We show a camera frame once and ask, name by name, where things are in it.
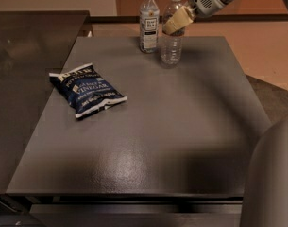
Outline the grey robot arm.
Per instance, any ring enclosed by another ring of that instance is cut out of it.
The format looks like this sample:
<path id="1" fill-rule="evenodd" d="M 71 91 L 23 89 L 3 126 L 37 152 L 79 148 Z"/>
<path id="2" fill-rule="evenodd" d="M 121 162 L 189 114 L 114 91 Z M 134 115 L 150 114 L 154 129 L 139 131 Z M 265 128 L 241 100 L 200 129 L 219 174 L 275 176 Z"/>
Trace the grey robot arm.
<path id="1" fill-rule="evenodd" d="M 214 15 L 233 0 L 188 0 L 165 23 L 171 35 L 194 18 Z M 260 138 L 246 177 L 240 227 L 288 227 L 288 116 Z"/>

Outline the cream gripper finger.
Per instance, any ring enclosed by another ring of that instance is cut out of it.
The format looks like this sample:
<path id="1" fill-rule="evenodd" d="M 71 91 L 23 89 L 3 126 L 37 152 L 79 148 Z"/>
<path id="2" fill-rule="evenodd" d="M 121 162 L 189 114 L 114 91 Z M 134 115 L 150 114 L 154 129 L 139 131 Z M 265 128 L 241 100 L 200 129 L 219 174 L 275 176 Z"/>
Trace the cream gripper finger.
<path id="1" fill-rule="evenodd" d="M 195 15 L 188 6 L 181 6 L 164 24 L 162 31 L 167 35 L 180 32 L 194 21 Z"/>

